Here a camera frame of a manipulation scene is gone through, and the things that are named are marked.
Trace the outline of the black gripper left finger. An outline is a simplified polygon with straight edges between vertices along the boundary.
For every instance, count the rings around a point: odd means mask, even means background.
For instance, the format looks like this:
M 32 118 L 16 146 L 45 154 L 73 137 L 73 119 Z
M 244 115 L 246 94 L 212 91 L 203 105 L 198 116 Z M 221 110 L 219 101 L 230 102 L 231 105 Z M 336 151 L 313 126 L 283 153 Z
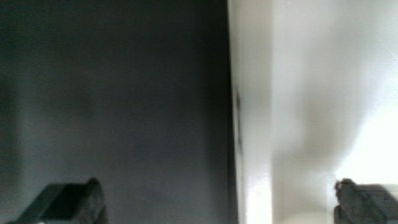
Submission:
M 11 224 L 109 224 L 98 179 L 50 184 Z

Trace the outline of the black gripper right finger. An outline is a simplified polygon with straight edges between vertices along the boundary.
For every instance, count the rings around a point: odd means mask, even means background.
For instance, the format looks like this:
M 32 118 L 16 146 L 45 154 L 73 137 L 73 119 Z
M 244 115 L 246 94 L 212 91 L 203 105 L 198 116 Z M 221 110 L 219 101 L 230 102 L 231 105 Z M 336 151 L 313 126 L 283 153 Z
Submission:
M 398 224 L 398 185 L 336 183 L 334 224 Z

